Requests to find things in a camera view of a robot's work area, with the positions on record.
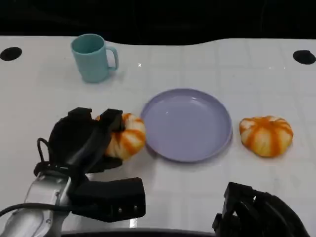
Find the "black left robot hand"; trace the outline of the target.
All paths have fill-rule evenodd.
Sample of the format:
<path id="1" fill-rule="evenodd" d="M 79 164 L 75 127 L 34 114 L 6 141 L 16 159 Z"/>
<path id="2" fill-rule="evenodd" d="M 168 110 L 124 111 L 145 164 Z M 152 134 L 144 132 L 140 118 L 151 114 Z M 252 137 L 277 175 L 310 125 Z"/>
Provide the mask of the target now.
<path id="1" fill-rule="evenodd" d="M 57 172 L 79 180 L 122 165 L 122 159 L 106 154 L 112 133 L 124 129 L 122 111 L 107 109 L 93 119 L 90 108 L 77 107 L 53 127 L 48 140 L 38 138 L 40 162 L 34 174 Z"/>

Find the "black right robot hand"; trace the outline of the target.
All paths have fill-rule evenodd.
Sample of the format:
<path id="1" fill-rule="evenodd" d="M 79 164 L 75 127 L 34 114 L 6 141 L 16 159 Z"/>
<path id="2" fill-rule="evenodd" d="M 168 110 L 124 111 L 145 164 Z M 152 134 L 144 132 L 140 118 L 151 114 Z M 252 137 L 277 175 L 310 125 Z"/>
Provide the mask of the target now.
<path id="1" fill-rule="evenodd" d="M 217 237 L 309 236 L 299 216 L 277 196 L 229 182 L 224 198 L 212 224 Z"/>

